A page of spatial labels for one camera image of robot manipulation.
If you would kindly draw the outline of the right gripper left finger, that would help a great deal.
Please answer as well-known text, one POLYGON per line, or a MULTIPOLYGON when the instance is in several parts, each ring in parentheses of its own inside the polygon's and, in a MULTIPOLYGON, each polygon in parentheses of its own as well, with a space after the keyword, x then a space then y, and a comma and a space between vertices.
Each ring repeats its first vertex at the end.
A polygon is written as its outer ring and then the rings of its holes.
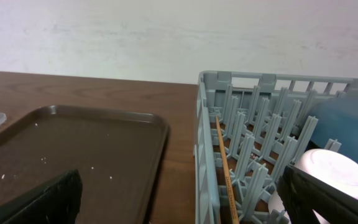
POLYGON ((77 169, 68 170, 0 206, 2 223, 75 223, 83 183, 77 169))

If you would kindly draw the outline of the grey dishwasher rack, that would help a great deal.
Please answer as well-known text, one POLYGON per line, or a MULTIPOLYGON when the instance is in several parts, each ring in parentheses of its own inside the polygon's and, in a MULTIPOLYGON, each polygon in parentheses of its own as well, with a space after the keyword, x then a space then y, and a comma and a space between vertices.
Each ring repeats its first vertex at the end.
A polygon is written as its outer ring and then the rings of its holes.
POLYGON ((226 197, 217 171, 234 159, 238 205, 278 178, 317 130, 310 109, 337 98, 358 100, 358 78, 204 71, 198 78, 194 145, 196 222, 217 223, 226 197))

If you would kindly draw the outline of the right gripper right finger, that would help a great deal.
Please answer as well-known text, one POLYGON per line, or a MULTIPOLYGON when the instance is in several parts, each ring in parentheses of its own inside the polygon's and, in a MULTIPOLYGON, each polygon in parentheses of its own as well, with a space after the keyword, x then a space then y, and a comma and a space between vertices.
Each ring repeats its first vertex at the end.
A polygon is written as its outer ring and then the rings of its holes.
POLYGON ((316 214, 329 223, 358 224, 358 199, 295 166, 286 166, 277 193, 292 224, 319 223, 316 214))

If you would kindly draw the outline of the wooden chopstick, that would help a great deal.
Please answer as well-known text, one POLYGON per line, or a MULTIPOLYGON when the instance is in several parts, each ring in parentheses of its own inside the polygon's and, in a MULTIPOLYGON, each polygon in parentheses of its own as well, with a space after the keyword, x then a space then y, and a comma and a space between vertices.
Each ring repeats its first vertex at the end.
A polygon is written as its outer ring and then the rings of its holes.
POLYGON ((223 164, 224 179, 225 179, 225 184, 226 184, 226 189, 227 189, 227 197, 229 199, 231 220, 232 220, 233 224, 239 224, 239 216, 237 214, 236 201, 234 198, 234 191, 233 191, 233 187, 232 187, 232 181, 231 181, 229 166, 227 163, 226 151, 225 151, 225 147, 224 147, 224 141, 223 141, 223 136, 222 136, 222 132, 221 132, 220 124, 219 124, 218 115, 215 116, 215 122, 216 122, 216 129, 217 129, 217 133, 218 133, 218 141, 219 141, 219 149, 220 149, 220 153, 221 153, 221 160, 222 160, 222 164, 223 164))

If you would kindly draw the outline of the dark blue plate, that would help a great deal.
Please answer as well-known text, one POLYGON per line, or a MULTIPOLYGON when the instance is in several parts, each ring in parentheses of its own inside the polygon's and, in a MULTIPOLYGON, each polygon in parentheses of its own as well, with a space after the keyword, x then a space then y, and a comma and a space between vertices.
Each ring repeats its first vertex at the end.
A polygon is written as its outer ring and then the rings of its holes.
POLYGON ((323 148, 329 139, 341 143, 338 153, 358 163, 358 99, 335 98, 314 105, 309 113, 318 119, 311 142, 323 148))

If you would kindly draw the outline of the brown serving tray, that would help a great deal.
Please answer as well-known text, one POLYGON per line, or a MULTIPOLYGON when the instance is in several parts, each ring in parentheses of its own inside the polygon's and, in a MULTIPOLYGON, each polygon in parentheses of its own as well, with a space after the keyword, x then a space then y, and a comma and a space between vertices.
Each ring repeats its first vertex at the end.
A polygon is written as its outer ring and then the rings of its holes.
POLYGON ((77 170, 77 223, 146 223, 167 122, 154 114, 53 105, 0 132, 0 206, 77 170))

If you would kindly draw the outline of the pink plastic cup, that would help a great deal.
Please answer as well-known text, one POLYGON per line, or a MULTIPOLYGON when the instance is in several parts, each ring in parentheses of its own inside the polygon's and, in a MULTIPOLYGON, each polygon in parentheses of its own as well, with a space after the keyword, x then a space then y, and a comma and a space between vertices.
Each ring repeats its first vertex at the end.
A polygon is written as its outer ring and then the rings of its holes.
POLYGON ((358 164, 327 149, 306 151, 295 167, 358 200, 358 164))

